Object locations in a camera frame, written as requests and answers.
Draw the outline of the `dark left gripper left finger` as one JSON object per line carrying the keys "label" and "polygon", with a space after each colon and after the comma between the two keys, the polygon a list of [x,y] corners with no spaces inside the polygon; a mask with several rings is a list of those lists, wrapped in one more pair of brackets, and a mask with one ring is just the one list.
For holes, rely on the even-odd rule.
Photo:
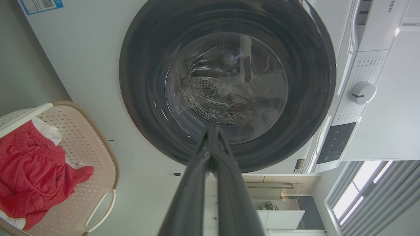
{"label": "dark left gripper left finger", "polygon": [[166,213],[159,236],[202,236],[206,178],[210,157],[209,128],[193,151],[180,184]]}

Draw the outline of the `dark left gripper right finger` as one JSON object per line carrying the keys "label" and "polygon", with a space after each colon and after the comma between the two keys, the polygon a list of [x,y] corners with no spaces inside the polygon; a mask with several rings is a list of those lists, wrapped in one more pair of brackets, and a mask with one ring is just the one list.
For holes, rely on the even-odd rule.
{"label": "dark left gripper right finger", "polygon": [[212,173],[217,179],[219,236],[264,236],[237,160],[220,127],[212,127]]}

